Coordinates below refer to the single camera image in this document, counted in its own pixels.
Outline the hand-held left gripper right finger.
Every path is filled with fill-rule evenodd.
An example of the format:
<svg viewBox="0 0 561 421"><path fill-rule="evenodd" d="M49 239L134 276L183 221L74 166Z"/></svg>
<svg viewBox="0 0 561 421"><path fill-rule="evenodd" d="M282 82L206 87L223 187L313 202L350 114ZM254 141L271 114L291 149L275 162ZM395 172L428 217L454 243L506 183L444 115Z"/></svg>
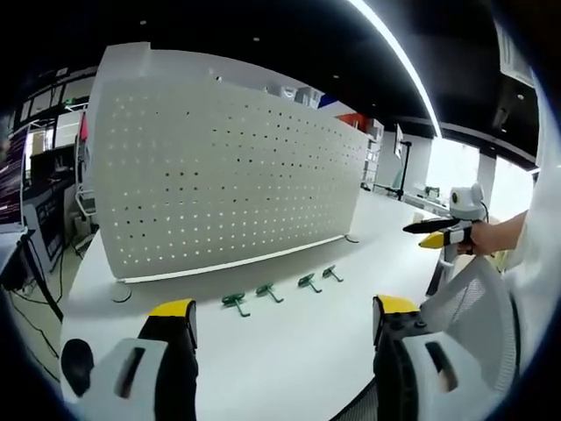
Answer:
<svg viewBox="0 0 561 421"><path fill-rule="evenodd" d="M446 346L407 299L373 298L373 374L379 420L459 420L459 380Z"/></svg>

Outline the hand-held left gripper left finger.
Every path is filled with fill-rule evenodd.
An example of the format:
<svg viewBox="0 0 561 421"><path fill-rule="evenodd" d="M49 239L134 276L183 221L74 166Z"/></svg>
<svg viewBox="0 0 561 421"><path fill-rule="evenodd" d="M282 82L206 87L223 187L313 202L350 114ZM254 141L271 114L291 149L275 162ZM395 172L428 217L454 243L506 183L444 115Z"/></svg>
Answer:
<svg viewBox="0 0 561 421"><path fill-rule="evenodd" d="M93 418L195 420L196 348L195 301L155 307L93 368Z"/></svg>

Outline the person's right hand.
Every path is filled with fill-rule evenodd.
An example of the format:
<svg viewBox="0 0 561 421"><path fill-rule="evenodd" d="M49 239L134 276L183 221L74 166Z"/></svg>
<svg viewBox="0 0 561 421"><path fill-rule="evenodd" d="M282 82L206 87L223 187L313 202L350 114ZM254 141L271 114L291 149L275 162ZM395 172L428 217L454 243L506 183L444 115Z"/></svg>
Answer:
<svg viewBox="0 0 561 421"><path fill-rule="evenodd" d="M470 241L457 244L457 252L468 255L491 255L500 250L500 229L487 222L472 224Z"/></svg>

